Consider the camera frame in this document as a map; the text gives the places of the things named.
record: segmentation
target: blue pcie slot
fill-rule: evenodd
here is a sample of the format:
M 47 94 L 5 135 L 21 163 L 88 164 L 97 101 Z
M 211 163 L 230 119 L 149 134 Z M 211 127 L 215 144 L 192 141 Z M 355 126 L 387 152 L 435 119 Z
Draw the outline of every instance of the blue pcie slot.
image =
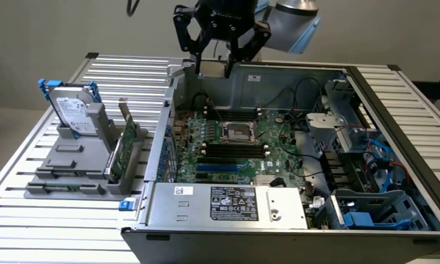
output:
M 204 172 L 239 172 L 239 167 L 235 166 L 212 166 L 212 165 L 198 165 L 198 171 Z

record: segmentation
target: blue latch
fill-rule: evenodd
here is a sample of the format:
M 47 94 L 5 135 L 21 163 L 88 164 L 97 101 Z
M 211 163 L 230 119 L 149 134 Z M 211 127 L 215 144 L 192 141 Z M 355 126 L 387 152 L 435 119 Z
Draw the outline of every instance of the blue latch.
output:
M 395 223 L 374 223 L 367 212 L 348 212 L 344 214 L 344 223 L 350 229 L 408 230 L 411 220 L 404 219 Z
M 64 82 L 63 81 L 60 81 L 60 80 L 51 80 L 51 81 L 48 81 L 47 82 L 47 86 L 51 86 L 51 87 L 59 87 L 59 86 L 61 86 L 64 84 Z
M 133 207 L 135 207 L 135 202 L 132 201 L 123 200 L 119 203 L 119 211 L 121 212 L 133 211 Z

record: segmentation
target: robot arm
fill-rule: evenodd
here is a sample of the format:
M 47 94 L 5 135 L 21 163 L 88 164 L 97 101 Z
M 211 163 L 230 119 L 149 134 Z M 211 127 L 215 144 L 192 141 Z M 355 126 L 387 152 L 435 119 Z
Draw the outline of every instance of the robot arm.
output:
M 320 23 L 315 0 L 279 0 L 276 6 L 260 1 L 256 19 L 268 23 L 272 36 L 266 47 L 303 53 Z
M 226 65 L 226 77 L 230 77 L 235 62 L 251 61 L 271 37 L 268 24 L 255 20 L 258 0 L 199 0 L 194 8 L 179 5 L 175 8 L 173 22 L 181 50 L 190 52 L 196 60 L 196 73 L 200 72 L 202 54 L 210 41 L 230 43 L 231 54 Z M 196 19 L 202 31 L 194 40 L 188 25 Z M 254 31 L 254 36 L 242 47 L 240 37 Z
M 131 17 L 140 0 L 128 0 Z M 200 25 L 194 40 L 188 33 L 191 20 Z M 224 76 L 228 78 L 236 62 L 251 61 L 263 47 L 290 53 L 303 53 L 320 22 L 315 0 L 199 0 L 195 7 L 177 5 L 173 13 L 181 50 L 190 52 L 200 72 L 203 51 L 211 40 L 227 42 L 231 53 Z

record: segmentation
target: white wall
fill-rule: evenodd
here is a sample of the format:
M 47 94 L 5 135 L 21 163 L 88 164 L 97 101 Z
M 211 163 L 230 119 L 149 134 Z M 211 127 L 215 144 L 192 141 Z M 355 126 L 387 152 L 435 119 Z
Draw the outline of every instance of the white wall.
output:
M 68 79 L 87 52 L 184 57 L 172 12 L 196 0 L 0 0 L 0 107 L 44 109 L 39 78 Z M 440 77 L 440 0 L 318 0 L 322 26 L 300 61 L 398 64 Z M 212 54 L 212 47 L 206 51 Z M 290 55 L 266 50 L 264 59 Z

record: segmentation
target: floor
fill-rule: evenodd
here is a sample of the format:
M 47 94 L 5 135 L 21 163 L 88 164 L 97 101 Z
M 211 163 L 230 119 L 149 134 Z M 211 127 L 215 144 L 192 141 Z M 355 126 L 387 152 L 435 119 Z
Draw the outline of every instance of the floor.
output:
M 43 114 L 44 111 L 0 108 L 0 170 Z

